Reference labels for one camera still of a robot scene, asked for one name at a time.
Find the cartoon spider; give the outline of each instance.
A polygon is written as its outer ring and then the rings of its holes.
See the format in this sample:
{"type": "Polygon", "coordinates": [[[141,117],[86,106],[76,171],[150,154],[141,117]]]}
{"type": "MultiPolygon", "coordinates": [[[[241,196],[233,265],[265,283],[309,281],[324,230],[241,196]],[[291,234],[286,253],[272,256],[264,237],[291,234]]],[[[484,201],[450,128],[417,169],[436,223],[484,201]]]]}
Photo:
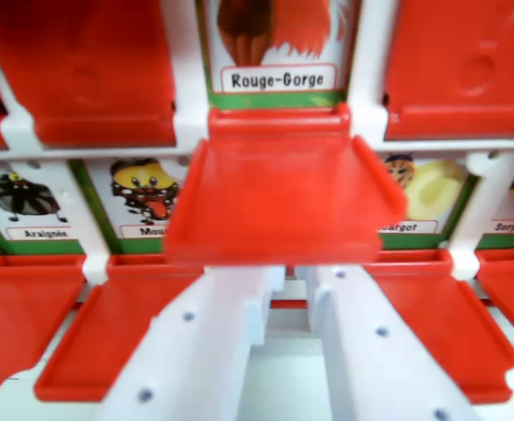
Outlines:
{"type": "Polygon", "coordinates": [[[0,175],[0,208],[12,213],[10,221],[19,221],[18,215],[56,215],[59,221],[67,222],[59,215],[60,206],[50,189],[43,184],[30,182],[13,171],[0,175]]]}
{"type": "Polygon", "coordinates": [[[125,199],[125,206],[133,214],[141,214],[140,222],[153,225],[154,221],[169,219],[179,184],[153,158],[119,160],[111,165],[112,194],[125,199]]]}
{"type": "Polygon", "coordinates": [[[405,189],[415,175],[415,163],[410,153],[400,153],[397,155],[389,154],[383,162],[383,166],[388,169],[393,179],[405,189]]]}

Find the white label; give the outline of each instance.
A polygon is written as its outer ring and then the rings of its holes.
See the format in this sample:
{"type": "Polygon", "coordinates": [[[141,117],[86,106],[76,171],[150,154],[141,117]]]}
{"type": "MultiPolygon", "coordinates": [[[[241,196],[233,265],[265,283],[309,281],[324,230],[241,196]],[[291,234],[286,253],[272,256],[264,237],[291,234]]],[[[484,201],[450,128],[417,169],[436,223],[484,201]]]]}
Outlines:
{"type": "Polygon", "coordinates": [[[77,239],[72,232],[72,228],[68,227],[33,227],[33,228],[6,228],[10,239],[16,241],[30,240],[30,241],[50,241],[59,239],[77,239]]]}
{"type": "Polygon", "coordinates": [[[162,239],[167,225],[123,225],[120,233],[123,239],[162,239]]]}
{"type": "Polygon", "coordinates": [[[514,221],[509,219],[493,221],[487,232],[493,234],[514,234],[514,221]]]}
{"type": "Polygon", "coordinates": [[[403,221],[399,224],[385,226],[379,232],[383,234],[435,234],[439,227],[436,221],[403,221]]]}
{"type": "Polygon", "coordinates": [[[222,90],[236,92],[288,92],[335,89],[333,64],[300,66],[229,67],[222,69],[222,90]]]}

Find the small hole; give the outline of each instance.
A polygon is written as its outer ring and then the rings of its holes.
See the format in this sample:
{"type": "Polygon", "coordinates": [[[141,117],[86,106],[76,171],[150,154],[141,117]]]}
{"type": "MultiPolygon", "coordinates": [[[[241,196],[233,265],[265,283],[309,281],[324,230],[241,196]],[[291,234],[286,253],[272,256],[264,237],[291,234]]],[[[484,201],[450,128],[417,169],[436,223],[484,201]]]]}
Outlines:
{"type": "Polygon", "coordinates": [[[335,274],[335,276],[337,276],[338,278],[341,278],[341,279],[346,276],[346,273],[342,268],[333,269],[333,273],[335,274]]]}
{"type": "Polygon", "coordinates": [[[387,327],[380,326],[376,329],[376,335],[387,338],[389,336],[389,330],[387,327]]]}
{"type": "Polygon", "coordinates": [[[8,115],[8,110],[7,110],[7,108],[5,108],[4,102],[0,98],[0,117],[4,118],[7,115],[8,115]]]}
{"type": "Polygon", "coordinates": [[[150,389],[142,389],[140,393],[138,393],[138,400],[141,403],[146,403],[153,398],[153,392],[150,389]]]}
{"type": "Polygon", "coordinates": [[[27,162],[27,165],[33,169],[39,169],[40,168],[40,164],[38,161],[28,161],[27,162]]]}
{"type": "Polygon", "coordinates": [[[178,156],[177,157],[177,163],[181,165],[182,167],[188,167],[190,162],[190,158],[187,155],[178,156]]]}
{"type": "Polygon", "coordinates": [[[441,408],[438,408],[434,411],[434,417],[438,419],[438,421],[448,421],[450,418],[448,417],[448,413],[441,408]]]}
{"type": "Polygon", "coordinates": [[[195,318],[195,313],[193,311],[185,311],[183,313],[183,320],[186,322],[190,322],[195,318]]]}

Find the red tongue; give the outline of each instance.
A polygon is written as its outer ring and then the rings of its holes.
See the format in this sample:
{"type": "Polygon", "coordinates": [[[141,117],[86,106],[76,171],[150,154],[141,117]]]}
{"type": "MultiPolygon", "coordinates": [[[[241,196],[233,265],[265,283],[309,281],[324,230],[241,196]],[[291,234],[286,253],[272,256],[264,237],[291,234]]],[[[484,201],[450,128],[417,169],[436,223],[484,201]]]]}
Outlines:
{"type": "Polygon", "coordinates": [[[168,213],[166,205],[162,202],[148,202],[147,205],[153,209],[153,213],[158,218],[163,218],[168,213]]]}

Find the white plastic frame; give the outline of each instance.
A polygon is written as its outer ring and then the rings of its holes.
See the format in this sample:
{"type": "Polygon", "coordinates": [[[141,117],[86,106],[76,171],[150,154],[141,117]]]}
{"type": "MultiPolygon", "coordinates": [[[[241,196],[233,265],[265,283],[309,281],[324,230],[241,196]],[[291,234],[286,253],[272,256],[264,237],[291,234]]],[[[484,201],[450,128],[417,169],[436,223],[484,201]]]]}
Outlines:
{"type": "Polygon", "coordinates": [[[479,419],[364,268],[296,274],[323,342],[333,421],[479,419]]]}
{"type": "Polygon", "coordinates": [[[459,281],[471,281],[479,271],[475,249],[514,181],[514,152],[471,153],[467,165],[480,178],[446,245],[459,281]]]}
{"type": "Polygon", "coordinates": [[[190,153],[208,138],[209,112],[195,2],[161,0],[161,11],[175,79],[175,140],[190,153]]]}
{"type": "Polygon", "coordinates": [[[152,320],[96,421],[233,421],[284,267],[209,268],[152,320]]]}

